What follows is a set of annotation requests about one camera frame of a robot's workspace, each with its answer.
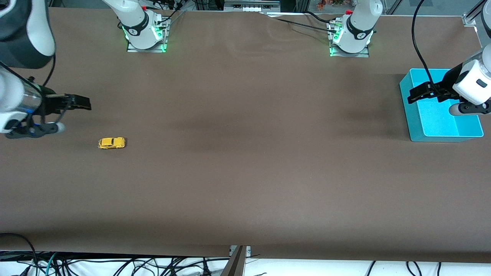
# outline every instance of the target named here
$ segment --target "metal bracket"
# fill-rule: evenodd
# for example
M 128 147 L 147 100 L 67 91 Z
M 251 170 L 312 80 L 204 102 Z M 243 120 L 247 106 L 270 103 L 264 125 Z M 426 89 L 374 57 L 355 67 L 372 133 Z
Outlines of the metal bracket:
M 160 26 L 161 30 L 156 31 L 157 35 L 162 36 L 162 40 L 157 42 L 153 47 L 148 49 L 138 49 L 135 48 L 129 41 L 126 51 L 129 53 L 165 53 L 167 52 L 167 42 L 169 41 L 169 30 L 170 30 L 171 20 L 168 19 L 163 22 Z
M 462 22 L 465 27 L 476 26 L 476 17 L 478 17 L 481 14 L 481 11 L 483 10 L 483 6 L 485 3 L 486 0 L 479 1 L 470 11 L 462 15 Z
M 231 246 L 230 252 L 232 253 L 232 256 L 228 260 L 227 265 L 220 276 L 243 276 L 247 255 L 249 254 L 250 256 L 250 247 Z
M 228 251 L 228 256 L 232 257 L 232 254 L 235 252 L 235 249 L 237 248 L 237 246 L 230 246 L 230 249 Z M 250 257 L 250 246 L 247 246 L 247 254 L 246 254 L 246 257 L 249 258 Z
M 392 7 L 389 8 L 389 5 L 387 3 L 387 0 L 384 0 L 384 11 L 385 11 L 385 14 L 388 14 L 388 15 L 393 15 L 394 12 L 396 12 L 397 8 L 399 7 L 399 5 L 401 4 L 402 0 L 396 0 L 394 2 L 394 4 L 392 5 Z
M 369 52 L 368 52 L 368 45 L 361 50 L 361 52 L 358 53 L 347 53 L 341 48 L 339 48 L 338 45 L 333 43 L 333 40 L 337 38 L 336 36 L 341 33 L 341 26 L 339 24 L 339 21 L 341 18 L 336 18 L 335 20 L 332 20 L 330 23 L 326 23 L 327 29 L 333 29 L 336 31 L 336 33 L 328 32 L 327 33 L 327 38 L 329 40 L 329 55 L 330 56 L 344 56 L 344 57 L 369 57 Z

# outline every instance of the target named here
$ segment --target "black band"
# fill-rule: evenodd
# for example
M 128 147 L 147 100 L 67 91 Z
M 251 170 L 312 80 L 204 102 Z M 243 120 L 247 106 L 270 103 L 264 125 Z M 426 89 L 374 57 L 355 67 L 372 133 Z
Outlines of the black band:
M 148 14 L 146 12 L 144 12 L 144 14 L 145 14 L 145 18 L 140 24 L 136 26 L 129 27 L 123 24 L 123 28 L 126 30 L 126 32 L 129 35 L 138 36 L 140 35 L 140 32 L 148 26 L 148 20 L 149 20 Z
M 27 21 L 32 12 L 31 3 L 31 0 L 17 0 L 12 10 L 0 17 L 0 61 L 9 67 L 38 69 L 51 60 L 51 56 L 40 53 L 30 41 Z M 44 8 L 47 16 L 47 5 Z
M 353 34 L 356 40 L 365 39 L 373 30 L 373 28 L 369 30 L 360 30 L 355 28 L 351 23 L 351 16 L 349 16 L 348 19 L 346 20 L 346 26 L 348 26 L 348 30 L 350 31 L 350 33 Z

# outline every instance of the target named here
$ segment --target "brown table surface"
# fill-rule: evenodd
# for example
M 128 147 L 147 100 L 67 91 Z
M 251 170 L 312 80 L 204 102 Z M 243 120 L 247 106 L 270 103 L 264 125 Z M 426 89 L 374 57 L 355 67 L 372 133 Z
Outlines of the brown table surface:
M 111 10 L 50 13 L 48 87 L 93 110 L 67 112 L 62 135 L 0 139 L 1 232 L 44 251 L 491 261 L 491 136 L 409 140 L 411 17 L 380 18 L 363 59 L 259 13 L 188 12 L 165 54 L 126 53 Z M 432 68 L 479 49 L 459 17 L 418 18 L 417 37 Z M 97 148 L 117 136 L 127 148 Z

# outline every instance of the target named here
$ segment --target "metal frame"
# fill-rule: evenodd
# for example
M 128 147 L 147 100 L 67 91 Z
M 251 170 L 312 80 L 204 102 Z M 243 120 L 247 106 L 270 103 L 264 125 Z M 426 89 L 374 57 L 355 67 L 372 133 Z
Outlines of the metal frame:
M 387 0 L 383 0 L 383 6 L 384 6 L 384 11 L 385 14 L 388 15 L 393 15 L 396 9 L 399 7 L 399 5 L 402 3 L 403 0 L 396 0 L 396 2 L 392 5 L 392 7 L 387 8 Z
M 486 0 L 479 1 L 470 11 L 462 15 L 462 22 L 464 23 L 464 26 L 473 27 L 476 25 L 476 17 L 481 14 L 485 3 Z
M 243 276 L 248 253 L 250 254 L 250 250 L 247 246 L 236 246 L 220 276 Z

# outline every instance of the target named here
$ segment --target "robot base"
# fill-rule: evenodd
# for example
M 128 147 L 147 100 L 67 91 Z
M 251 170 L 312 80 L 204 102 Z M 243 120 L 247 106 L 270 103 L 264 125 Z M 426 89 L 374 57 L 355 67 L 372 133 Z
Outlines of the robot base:
M 341 18 L 336 18 L 336 20 L 334 21 L 331 21 L 331 23 L 326 23 L 326 26 L 327 26 L 327 29 L 333 29 L 335 31 L 339 31 L 339 25 L 336 24 L 337 22 L 340 21 Z M 327 38 L 329 39 L 329 55 L 330 56 L 344 56 L 344 57 L 369 57 L 369 53 L 368 53 L 368 46 L 365 46 L 365 48 L 363 48 L 363 50 L 359 53 L 347 53 L 343 50 L 341 50 L 341 48 L 339 48 L 339 46 L 337 46 L 335 43 L 333 43 L 333 39 L 336 35 L 339 35 L 339 33 L 332 33 L 332 32 L 328 32 L 327 33 Z
M 169 40 L 169 30 L 170 30 L 170 23 L 171 20 L 168 19 L 165 22 L 162 23 L 161 28 L 163 29 L 160 32 L 162 32 L 162 37 L 163 39 L 159 42 L 157 42 L 153 47 L 150 47 L 148 49 L 138 49 L 135 48 L 130 42 L 128 42 L 128 46 L 126 48 L 126 51 L 129 53 L 165 53 L 167 52 L 167 42 Z

